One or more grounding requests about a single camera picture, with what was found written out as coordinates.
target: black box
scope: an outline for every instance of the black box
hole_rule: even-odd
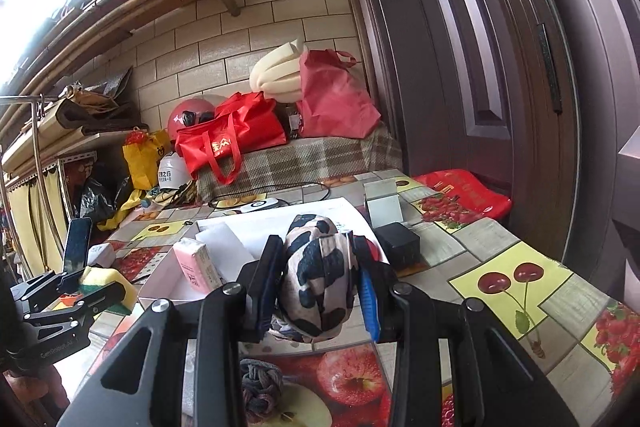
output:
[[[389,264],[395,271],[423,263],[420,255],[420,236],[402,223],[389,223],[374,229]]]

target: smartphone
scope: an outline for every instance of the smartphone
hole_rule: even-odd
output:
[[[89,240],[94,227],[90,217],[79,217],[69,222],[66,233],[65,256],[62,269],[66,273],[73,273],[86,266],[89,255]]]

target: yellow sponge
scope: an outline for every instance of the yellow sponge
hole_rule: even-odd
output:
[[[117,313],[118,315],[130,315],[133,311],[133,306],[135,306],[138,300],[138,292],[136,292],[134,286],[127,281],[119,271],[113,268],[93,268],[87,266],[80,278],[79,290],[84,295],[88,295],[114,281],[124,286],[125,294],[122,302],[114,304],[108,308],[108,311]]]

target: red plastic bag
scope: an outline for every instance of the red plastic bag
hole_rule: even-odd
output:
[[[349,62],[340,60],[347,57]],[[357,63],[353,55],[333,50],[308,50],[300,57],[302,117],[300,136],[338,136],[362,139],[380,121],[369,93],[348,71]]]
[[[462,207],[493,219],[500,219],[511,210],[511,200],[507,196],[489,190],[464,169],[430,172],[414,179],[446,194],[447,198],[455,200]]]
[[[243,152],[267,149],[287,142],[273,109],[275,100],[261,92],[236,92],[216,108],[213,120],[185,127],[177,133],[175,150],[191,173],[209,165],[223,185],[231,184],[242,167]],[[233,156],[234,167],[224,175],[218,158]]]

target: pink non-woven bag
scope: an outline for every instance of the pink non-woven bag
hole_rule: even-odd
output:
[[[308,50],[300,57],[300,136],[362,139],[380,121],[369,93],[349,72],[357,60],[347,52]]]

